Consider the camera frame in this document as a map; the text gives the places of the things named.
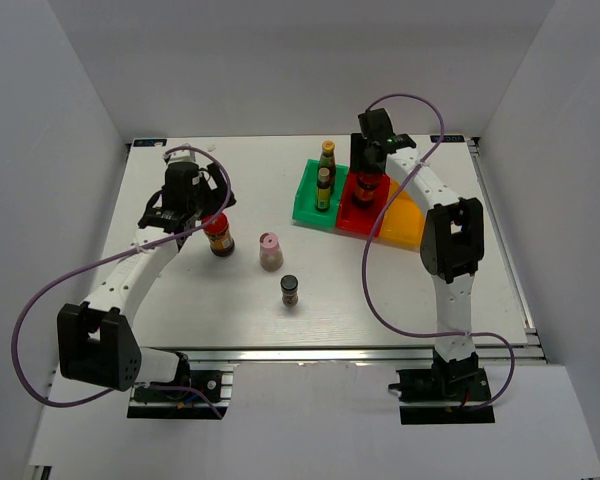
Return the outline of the red cap dark sauce jar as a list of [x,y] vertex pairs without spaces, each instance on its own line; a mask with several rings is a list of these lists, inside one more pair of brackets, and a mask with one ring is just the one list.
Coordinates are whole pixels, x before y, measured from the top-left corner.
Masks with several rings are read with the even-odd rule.
[[375,203],[376,193],[381,181],[381,174],[358,172],[352,194],[353,204],[361,210],[371,208]]

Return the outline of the tall brown sauce bottle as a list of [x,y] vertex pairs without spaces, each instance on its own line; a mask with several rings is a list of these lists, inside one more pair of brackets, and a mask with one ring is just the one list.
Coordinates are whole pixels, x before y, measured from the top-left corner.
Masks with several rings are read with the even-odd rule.
[[318,180],[329,182],[330,192],[334,193],[336,182],[335,143],[326,140],[321,146],[321,156],[318,164]]

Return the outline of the red lid sauce jar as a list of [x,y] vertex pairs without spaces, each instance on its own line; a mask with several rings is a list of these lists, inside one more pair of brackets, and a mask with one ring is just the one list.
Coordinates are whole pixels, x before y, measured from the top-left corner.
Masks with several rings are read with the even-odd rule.
[[213,222],[209,222],[203,231],[214,255],[227,257],[233,253],[235,241],[230,232],[229,220],[224,213],[219,214]]

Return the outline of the small yellow label bottle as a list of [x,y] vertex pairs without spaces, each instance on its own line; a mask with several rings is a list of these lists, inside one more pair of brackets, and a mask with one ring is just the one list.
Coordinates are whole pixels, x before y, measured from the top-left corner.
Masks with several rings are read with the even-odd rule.
[[331,201],[331,175],[326,167],[320,167],[317,172],[315,208],[324,212],[330,208]]

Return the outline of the pink cap spice shaker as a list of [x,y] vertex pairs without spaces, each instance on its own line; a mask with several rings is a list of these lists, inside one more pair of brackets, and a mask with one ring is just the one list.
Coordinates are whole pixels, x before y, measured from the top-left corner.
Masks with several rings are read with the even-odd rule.
[[259,239],[260,265],[267,272],[278,270],[284,263],[278,236],[273,232],[265,232]]

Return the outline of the black cap pepper shaker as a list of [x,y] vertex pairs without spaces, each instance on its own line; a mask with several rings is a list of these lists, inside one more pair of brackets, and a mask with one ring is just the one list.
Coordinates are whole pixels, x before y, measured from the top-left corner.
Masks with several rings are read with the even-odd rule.
[[296,276],[284,275],[280,280],[282,302],[287,307],[293,307],[298,302],[299,281]]

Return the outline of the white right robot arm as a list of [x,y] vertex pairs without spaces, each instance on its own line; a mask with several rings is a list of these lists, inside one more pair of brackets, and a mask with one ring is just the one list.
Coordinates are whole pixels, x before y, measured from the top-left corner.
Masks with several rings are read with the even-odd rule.
[[431,275],[436,296],[437,333],[432,336],[433,390],[452,399],[464,391],[468,377],[463,368],[477,368],[471,338],[471,290],[478,264],[484,257],[484,213],[477,198],[463,198],[439,179],[415,153],[406,134],[394,133],[383,108],[358,115],[364,149],[352,157],[364,173],[386,173],[400,184],[425,217],[419,253]]

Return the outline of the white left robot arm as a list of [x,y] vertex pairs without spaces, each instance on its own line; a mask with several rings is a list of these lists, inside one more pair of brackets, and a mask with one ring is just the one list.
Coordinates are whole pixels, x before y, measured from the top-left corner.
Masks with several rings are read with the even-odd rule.
[[129,255],[80,304],[66,304],[58,313],[63,377],[116,391],[156,383],[171,399],[189,392],[192,377],[184,356],[140,346],[133,320],[192,229],[234,202],[227,173],[217,163],[168,162],[164,184],[147,202]]

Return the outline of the red plastic bin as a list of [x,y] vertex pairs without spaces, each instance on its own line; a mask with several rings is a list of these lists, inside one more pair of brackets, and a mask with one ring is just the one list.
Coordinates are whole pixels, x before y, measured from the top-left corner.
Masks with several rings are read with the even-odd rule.
[[356,173],[348,173],[336,220],[336,227],[349,233],[368,236],[379,213],[386,204],[391,181],[387,175],[382,175],[375,203],[371,208],[365,210],[357,208],[352,202],[355,181]]

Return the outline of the blue label sticker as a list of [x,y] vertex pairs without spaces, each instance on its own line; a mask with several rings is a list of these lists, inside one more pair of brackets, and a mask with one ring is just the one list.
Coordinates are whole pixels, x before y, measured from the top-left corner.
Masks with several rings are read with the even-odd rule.
[[463,135],[451,134],[451,135],[430,135],[430,141],[432,143],[465,143],[466,139]]
[[144,138],[135,139],[132,143],[134,148],[144,147],[164,147],[167,144],[167,140],[163,138]]

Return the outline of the blue label sticker left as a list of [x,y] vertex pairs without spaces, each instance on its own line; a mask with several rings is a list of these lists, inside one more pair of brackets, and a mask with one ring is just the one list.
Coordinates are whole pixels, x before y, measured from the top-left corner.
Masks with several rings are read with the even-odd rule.
[[144,138],[135,139],[132,143],[134,148],[144,147],[164,147],[167,144],[167,140],[163,138]]

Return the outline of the green plastic bin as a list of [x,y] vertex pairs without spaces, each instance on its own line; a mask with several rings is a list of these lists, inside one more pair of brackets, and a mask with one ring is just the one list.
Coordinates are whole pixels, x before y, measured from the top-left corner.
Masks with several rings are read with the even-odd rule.
[[292,219],[317,228],[334,228],[348,171],[347,166],[336,165],[335,190],[331,196],[330,207],[322,212],[315,208],[318,161],[309,159],[296,191]]

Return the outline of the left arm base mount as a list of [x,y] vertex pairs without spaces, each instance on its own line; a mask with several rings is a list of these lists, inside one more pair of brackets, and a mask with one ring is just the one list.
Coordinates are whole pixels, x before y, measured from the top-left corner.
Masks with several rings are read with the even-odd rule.
[[221,420],[230,401],[228,371],[193,367],[189,358],[176,352],[175,378],[152,381],[132,389],[128,419]]

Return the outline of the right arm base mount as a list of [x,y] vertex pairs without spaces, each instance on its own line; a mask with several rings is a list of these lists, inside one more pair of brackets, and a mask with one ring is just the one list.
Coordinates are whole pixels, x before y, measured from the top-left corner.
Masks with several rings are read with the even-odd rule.
[[473,352],[446,362],[435,354],[427,369],[402,369],[388,390],[398,395],[403,425],[493,424],[486,372]]

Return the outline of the aluminium table frame rail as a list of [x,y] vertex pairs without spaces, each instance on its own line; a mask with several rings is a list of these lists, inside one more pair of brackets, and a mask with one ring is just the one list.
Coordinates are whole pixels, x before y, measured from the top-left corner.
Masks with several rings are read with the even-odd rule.
[[497,305],[502,310],[498,314],[489,314],[488,320],[496,320],[497,326],[515,324],[516,330],[524,330],[524,342],[515,343],[510,333],[502,333],[502,336],[515,346],[516,359],[521,365],[544,365],[547,359],[481,172],[479,140],[479,137],[467,140],[481,189],[485,217],[489,218],[485,222],[485,258],[480,263],[478,275],[480,279],[485,278],[489,287],[497,287],[496,293],[488,294],[488,300],[489,304]]

